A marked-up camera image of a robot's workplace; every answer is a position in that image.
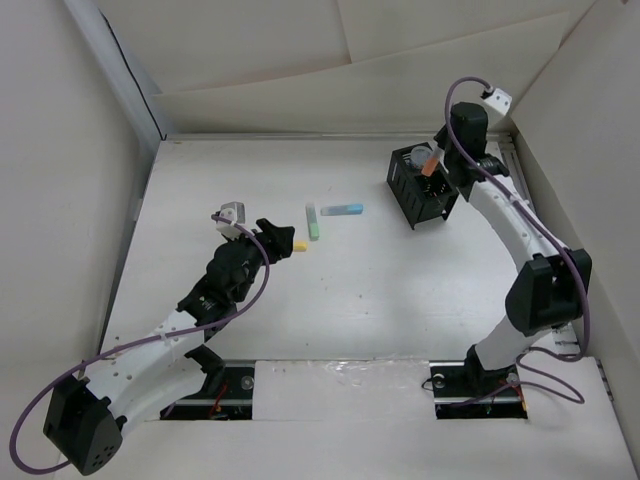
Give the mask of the green highlighter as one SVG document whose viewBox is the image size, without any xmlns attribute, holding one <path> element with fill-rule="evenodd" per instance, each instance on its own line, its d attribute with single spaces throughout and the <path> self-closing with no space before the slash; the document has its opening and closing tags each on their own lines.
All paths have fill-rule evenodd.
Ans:
<svg viewBox="0 0 640 480">
<path fill-rule="evenodd" d="M 307 203 L 305 205 L 305 213 L 309 239 L 311 241 L 317 241 L 320 237 L 320 231 L 315 205 L 313 203 Z"/>
</svg>

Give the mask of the clear jar of paper clips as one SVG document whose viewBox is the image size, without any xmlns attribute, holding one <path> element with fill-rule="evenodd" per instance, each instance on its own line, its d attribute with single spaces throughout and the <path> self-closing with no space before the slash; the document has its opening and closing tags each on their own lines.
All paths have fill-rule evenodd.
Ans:
<svg viewBox="0 0 640 480">
<path fill-rule="evenodd" d="M 418 145 L 411 149 L 408 157 L 408 165 L 415 170 L 422 170 L 431 158 L 433 150 L 425 145 Z"/>
</svg>

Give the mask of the orange highlighter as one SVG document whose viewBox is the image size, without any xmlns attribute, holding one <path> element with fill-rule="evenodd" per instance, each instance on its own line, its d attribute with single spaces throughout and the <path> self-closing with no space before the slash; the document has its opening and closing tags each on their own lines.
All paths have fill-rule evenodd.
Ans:
<svg viewBox="0 0 640 480">
<path fill-rule="evenodd" d="M 440 147 L 435 147 L 429 158 L 421 169 L 421 174 L 426 177 L 431 177 L 437 170 L 440 160 L 444 155 L 444 150 Z"/>
</svg>

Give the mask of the blue highlighter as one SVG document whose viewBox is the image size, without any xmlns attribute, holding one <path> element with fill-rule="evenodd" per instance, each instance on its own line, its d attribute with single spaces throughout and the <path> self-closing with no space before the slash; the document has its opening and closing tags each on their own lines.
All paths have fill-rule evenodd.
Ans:
<svg viewBox="0 0 640 480">
<path fill-rule="evenodd" d="M 322 207 L 320 213 L 322 216 L 349 216 L 361 215 L 363 211 L 362 204 L 346 204 Z"/>
</svg>

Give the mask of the black two-slot organizer box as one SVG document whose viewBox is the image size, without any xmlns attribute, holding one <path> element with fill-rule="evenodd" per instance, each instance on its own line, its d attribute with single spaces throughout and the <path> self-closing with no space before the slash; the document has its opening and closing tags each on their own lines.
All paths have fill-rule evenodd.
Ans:
<svg viewBox="0 0 640 480">
<path fill-rule="evenodd" d="M 408 165 L 409 153 L 418 145 L 425 145 L 433 150 L 428 142 L 394 150 L 386 178 L 412 229 L 437 218 L 447 220 L 458 199 L 458 192 L 449 183 L 447 173 L 441 166 L 438 166 L 431 177 L 426 177 L 421 174 L 421 170 Z"/>
</svg>

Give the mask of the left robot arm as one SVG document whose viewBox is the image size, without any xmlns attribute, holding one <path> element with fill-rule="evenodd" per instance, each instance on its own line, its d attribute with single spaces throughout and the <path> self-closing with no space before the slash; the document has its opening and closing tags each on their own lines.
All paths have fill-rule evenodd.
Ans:
<svg viewBox="0 0 640 480">
<path fill-rule="evenodd" d="M 170 404 L 220 390 L 225 363 L 207 341 L 238 317 L 258 273 L 293 252 L 294 227 L 256 224 L 221 220 L 225 241 L 204 275 L 144 342 L 115 348 L 53 387 L 43 432 L 80 474 L 103 468 L 138 424 Z"/>
</svg>

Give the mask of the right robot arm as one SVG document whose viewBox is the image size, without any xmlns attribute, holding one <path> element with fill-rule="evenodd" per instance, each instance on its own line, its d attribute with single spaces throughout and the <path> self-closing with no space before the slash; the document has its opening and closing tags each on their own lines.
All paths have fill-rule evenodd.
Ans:
<svg viewBox="0 0 640 480">
<path fill-rule="evenodd" d="M 588 287 L 592 259 L 572 250 L 535 216 L 516 191 L 508 169 L 486 152 L 488 115 L 474 103 L 446 109 L 436 136 L 449 179 L 490 224 L 507 248 L 518 275 L 505 298 L 505 316 L 467 352 L 462 381 L 472 402 L 510 387 L 507 377 L 551 329 L 574 320 L 591 332 Z"/>
</svg>

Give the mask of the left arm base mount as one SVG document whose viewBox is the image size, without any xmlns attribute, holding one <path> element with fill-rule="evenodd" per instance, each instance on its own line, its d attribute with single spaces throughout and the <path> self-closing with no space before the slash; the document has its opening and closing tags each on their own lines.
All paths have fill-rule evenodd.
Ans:
<svg viewBox="0 0 640 480">
<path fill-rule="evenodd" d="M 201 345 L 186 354 L 204 375 L 199 389 L 160 411 L 161 420 L 251 420 L 255 386 L 254 360 L 226 361 Z"/>
</svg>

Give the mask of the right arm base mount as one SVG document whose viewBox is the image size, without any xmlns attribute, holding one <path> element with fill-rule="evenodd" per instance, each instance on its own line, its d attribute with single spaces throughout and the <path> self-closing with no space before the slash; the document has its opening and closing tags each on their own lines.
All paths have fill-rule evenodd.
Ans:
<svg viewBox="0 0 640 480">
<path fill-rule="evenodd" d="M 516 367 L 476 374 L 464 361 L 430 361 L 424 389 L 431 389 L 438 420 L 528 418 Z"/>
</svg>

